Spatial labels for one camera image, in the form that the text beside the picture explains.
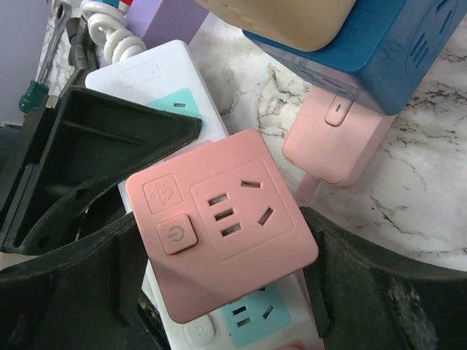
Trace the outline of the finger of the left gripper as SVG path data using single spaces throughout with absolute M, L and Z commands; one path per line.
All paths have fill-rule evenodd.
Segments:
M 195 141 L 201 126 L 85 87 L 43 101 L 1 167 L 1 250 L 41 255 L 71 243 L 89 206 Z

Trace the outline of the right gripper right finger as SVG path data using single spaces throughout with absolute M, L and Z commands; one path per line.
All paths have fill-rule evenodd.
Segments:
M 319 248 L 304 268 L 326 349 L 465 349 L 466 272 L 404 257 L 301 207 Z

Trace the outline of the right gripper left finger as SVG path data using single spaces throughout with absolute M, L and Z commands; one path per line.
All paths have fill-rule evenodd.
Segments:
M 134 216 L 1 270 L 2 349 L 167 349 Z

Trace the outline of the white power strip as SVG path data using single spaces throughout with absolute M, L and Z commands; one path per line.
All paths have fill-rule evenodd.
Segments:
M 228 135 L 190 55 L 174 40 L 90 73 L 85 86 L 161 111 L 201 119 L 189 150 Z M 155 306 L 170 349 L 323 349 L 297 272 L 187 324 L 173 322 L 150 266 L 142 290 Z

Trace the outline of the pink cube socket adapter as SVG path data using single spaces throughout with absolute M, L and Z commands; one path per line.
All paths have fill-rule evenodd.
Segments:
M 257 131 L 135 173 L 126 192 L 166 310 L 177 323 L 317 259 L 317 243 Z

